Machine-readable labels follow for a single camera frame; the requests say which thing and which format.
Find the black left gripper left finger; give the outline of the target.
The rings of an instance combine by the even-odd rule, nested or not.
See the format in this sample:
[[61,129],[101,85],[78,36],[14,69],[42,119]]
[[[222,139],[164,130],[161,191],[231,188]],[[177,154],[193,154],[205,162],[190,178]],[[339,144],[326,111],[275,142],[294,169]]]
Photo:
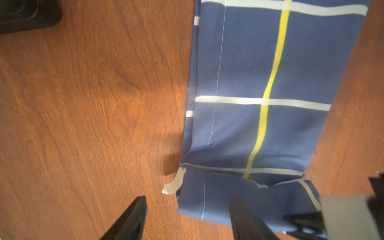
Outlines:
[[137,197],[101,240],[142,240],[147,211],[146,197]]

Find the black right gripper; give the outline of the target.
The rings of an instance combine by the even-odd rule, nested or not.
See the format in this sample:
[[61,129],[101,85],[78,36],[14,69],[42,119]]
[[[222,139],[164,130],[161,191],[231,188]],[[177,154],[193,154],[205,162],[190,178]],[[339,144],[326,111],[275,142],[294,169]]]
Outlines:
[[322,210],[284,219],[298,229],[298,240],[382,240],[384,238],[384,175],[369,178],[374,196],[324,197]]

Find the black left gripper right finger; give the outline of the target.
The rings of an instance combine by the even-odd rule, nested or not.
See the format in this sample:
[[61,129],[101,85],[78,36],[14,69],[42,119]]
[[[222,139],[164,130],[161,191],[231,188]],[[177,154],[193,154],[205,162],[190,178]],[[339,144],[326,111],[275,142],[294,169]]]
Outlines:
[[240,197],[230,198],[229,212],[235,240],[279,239]]

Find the blue plaid pillowcase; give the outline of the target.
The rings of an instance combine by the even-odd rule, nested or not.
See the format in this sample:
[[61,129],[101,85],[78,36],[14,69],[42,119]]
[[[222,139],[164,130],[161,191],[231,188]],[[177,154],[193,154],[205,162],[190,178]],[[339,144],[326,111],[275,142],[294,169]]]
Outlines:
[[317,212],[303,174],[370,1],[196,1],[180,167],[163,194],[229,225],[239,196],[274,232]]

